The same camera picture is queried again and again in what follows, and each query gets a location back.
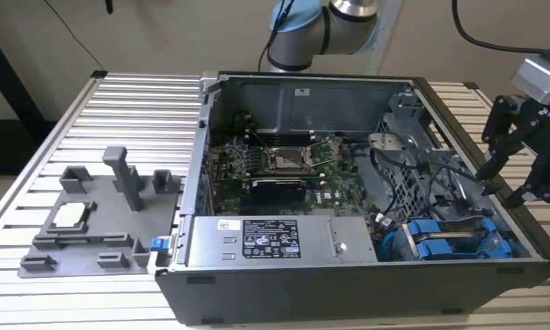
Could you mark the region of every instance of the blue latch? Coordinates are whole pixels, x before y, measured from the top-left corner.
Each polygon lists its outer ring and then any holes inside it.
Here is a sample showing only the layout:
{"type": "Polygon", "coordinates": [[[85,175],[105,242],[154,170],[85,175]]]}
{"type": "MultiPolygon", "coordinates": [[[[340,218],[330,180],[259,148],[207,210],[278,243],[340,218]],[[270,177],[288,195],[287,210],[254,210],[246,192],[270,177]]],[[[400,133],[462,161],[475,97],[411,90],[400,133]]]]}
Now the blue latch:
{"type": "Polygon", "coordinates": [[[169,237],[157,237],[150,240],[150,251],[166,252],[169,251],[169,237]]]}

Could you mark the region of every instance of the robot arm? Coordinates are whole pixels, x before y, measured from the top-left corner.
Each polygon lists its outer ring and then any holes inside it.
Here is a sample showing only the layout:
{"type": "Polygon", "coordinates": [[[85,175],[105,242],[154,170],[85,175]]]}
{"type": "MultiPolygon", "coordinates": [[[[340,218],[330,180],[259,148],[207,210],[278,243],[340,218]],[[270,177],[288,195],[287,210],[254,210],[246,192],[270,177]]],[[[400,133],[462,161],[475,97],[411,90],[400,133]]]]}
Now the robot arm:
{"type": "MultiPolygon", "coordinates": [[[[288,6],[291,0],[282,0],[288,6]]],[[[355,54],[375,40],[376,0],[298,0],[283,13],[281,3],[273,8],[271,29],[277,30],[267,49],[274,72],[299,72],[311,66],[314,55],[355,54]]]]}

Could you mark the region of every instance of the white label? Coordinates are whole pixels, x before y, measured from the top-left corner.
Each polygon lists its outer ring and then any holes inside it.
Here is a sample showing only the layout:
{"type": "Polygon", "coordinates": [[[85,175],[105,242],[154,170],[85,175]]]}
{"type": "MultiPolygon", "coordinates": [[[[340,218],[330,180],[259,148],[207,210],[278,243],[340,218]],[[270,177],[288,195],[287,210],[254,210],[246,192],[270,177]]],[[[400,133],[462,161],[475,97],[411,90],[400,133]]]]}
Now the white label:
{"type": "Polygon", "coordinates": [[[383,221],[380,222],[380,225],[383,225],[384,227],[388,227],[388,225],[391,224],[391,219],[384,218],[383,221]]]}
{"type": "Polygon", "coordinates": [[[308,88],[295,88],[295,96],[308,96],[310,89],[308,88]]]}
{"type": "Polygon", "coordinates": [[[218,230],[239,230],[239,220],[218,220],[218,230]]]}

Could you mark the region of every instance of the sticker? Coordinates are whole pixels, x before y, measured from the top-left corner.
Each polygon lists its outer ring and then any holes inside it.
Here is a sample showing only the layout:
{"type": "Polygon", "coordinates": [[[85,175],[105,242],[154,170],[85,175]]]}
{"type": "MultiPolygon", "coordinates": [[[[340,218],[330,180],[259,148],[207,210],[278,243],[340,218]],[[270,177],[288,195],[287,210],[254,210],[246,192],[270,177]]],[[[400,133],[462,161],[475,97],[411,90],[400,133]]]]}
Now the sticker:
{"type": "Polygon", "coordinates": [[[239,220],[218,220],[218,230],[239,230],[239,220]]]}
{"type": "Polygon", "coordinates": [[[310,89],[308,88],[295,88],[295,96],[308,96],[310,89]]]}
{"type": "Polygon", "coordinates": [[[242,222],[245,258],[300,258],[296,220],[243,220],[242,222]]]}
{"type": "Polygon", "coordinates": [[[383,225],[384,227],[388,227],[390,224],[391,224],[391,219],[388,219],[388,218],[384,218],[384,219],[380,221],[380,225],[383,225]]]}

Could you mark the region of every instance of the black post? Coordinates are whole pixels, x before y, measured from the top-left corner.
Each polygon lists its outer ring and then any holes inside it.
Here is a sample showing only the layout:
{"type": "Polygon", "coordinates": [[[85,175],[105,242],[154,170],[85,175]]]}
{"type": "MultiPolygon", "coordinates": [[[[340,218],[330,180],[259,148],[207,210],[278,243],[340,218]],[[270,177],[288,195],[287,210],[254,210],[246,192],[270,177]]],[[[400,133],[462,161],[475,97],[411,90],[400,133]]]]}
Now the black post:
{"type": "Polygon", "coordinates": [[[25,86],[7,62],[6,56],[0,49],[0,92],[3,95],[11,110],[19,118],[35,145],[46,138],[50,131],[49,124],[39,113],[34,101],[27,95],[25,86]]]}

